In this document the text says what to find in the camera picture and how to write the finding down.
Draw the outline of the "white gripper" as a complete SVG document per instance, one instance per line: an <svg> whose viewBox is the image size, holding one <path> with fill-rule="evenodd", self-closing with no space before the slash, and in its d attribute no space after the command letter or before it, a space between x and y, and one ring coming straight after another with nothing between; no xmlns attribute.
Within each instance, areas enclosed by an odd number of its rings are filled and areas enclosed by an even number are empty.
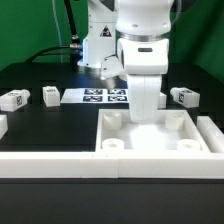
<svg viewBox="0 0 224 224"><path fill-rule="evenodd" d="M162 75L168 71L169 40L137 42L120 38L117 55L127 77L133 122L153 120L159 104Z"/></svg>

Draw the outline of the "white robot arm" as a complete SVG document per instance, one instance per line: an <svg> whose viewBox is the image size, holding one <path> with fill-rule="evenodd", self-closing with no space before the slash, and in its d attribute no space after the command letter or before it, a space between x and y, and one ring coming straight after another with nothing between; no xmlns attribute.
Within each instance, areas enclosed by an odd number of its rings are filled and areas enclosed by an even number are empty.
<svg viewBox="0 0 224 224"><path fill-rule="evenodd" d="M88 34L78 66L103 80L126 80L131 120L154 119L168 71L170 13L181 11L182 0L87 1Z"/></svg>

